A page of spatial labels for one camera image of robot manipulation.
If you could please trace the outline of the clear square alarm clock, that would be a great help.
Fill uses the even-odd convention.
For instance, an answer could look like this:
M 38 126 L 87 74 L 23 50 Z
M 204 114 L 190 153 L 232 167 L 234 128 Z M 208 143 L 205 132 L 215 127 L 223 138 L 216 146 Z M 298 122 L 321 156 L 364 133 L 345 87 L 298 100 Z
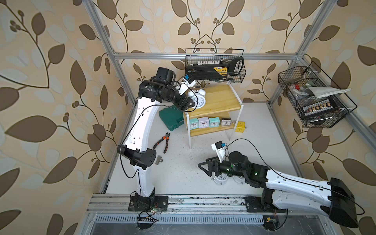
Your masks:
M 221 127 L 228 127 L 232 125 L 232 119 L 230 117 L 223 117 L 221 119 Z

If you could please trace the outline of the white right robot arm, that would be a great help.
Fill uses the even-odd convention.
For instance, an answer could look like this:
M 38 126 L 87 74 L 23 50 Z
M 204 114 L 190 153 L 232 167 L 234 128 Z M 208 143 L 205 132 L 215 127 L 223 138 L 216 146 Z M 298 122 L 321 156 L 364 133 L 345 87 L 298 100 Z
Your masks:
M 208 176 L 238 177 L 262 189 L 260 197 L 248 197 L 252 212 L 313 212 L 326 215 L 338 225 L 358 228 L 354 195 L 340 179 L 316 181 L 284 174 L 252 163 L 238 151 L 230 153 L 226 161 L 209 158 L 198 168 Z

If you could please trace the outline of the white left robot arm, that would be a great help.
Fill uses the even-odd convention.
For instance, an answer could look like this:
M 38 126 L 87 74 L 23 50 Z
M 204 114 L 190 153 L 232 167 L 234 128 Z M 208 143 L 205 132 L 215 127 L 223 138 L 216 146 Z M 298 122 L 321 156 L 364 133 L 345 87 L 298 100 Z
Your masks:
M 150 168 L 157 157 L 148 147 L 149 134 L 163 101 L 171 102 L 181 111 L 194 108 L 192 98 L 186 91 L 195 84 L 192 75 L 185 74 L 176 81 L 174 71 L 159 67 L 155 76 L 139 85 L 136 117 L 122 145 L 117 147 L 120 158 L 126 158 L 135 170 L 137 189 L 132 197 L 135 211 L 148 211 L 155 204 L 155 188 Z

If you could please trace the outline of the white square alarm clock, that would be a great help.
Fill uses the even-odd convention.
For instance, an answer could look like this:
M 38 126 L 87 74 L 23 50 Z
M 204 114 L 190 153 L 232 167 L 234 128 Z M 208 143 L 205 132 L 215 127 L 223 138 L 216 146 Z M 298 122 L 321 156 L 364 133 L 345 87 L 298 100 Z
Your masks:
M 209 125 L 210 125 L 210 120 L 209 120 L 208 117 L 200 117 L 200 118 L 198 118 L 198 121 L 199 121 L 199 128 L 200 129 L 208 128 Z

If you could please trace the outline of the teal square alarm clock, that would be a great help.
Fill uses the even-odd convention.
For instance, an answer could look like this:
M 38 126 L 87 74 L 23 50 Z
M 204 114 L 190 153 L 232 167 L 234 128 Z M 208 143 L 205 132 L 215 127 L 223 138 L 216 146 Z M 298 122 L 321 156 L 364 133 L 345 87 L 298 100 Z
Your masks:
M 195 130 L 199 128 L 198 118 L 192 118 L 189 120 L 189 130 Z

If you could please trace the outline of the white round clock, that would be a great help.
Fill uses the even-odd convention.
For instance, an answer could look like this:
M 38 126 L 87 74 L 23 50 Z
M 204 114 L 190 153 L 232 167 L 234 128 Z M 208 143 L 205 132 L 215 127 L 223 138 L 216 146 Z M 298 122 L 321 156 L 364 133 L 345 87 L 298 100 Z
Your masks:
M 233 179 L 234 179 L 234 181 L 235 181 L 237 184 L 240 184 L 240 185 L 244 185 L 244 184 L 246 184 L 246 183 L 245 183 L 245 179 L 244 179 L 243 177 L 234 176 Z
M 194 102 L 194 109 L 200 109 L 203 108 L 206 104 L 206 91 L 203 89 L 189 91 L 188 96 L 193 100 Z
M 223 186 L 224 184 L 226 184 L 227 181 L 228 181 L 228 179 L 229 179 L 229 177 L 228 177 L 227 174 L 220 174 L 219 176 L 215 176 L 215 175 L 212 176 L 212 180 L 216 184 L 221 185 L 221 186 Z

